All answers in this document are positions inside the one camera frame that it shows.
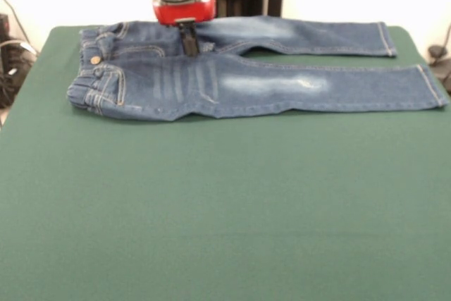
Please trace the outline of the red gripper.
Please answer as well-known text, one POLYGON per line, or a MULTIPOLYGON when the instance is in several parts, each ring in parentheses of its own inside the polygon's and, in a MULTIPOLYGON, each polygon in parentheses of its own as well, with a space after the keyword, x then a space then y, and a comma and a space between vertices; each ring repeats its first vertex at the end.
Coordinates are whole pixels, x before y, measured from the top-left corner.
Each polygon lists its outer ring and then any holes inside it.
POLYGON ((153 0, 153 9, 162 25, 176 26, 180 33, 186 56, 198 55, 198 41, 195 23, 213 20, 216 16, 216 0, 188 0, 182 3, 168 3, 153 0), (189 25, 181 22, 193 22, 189 25))

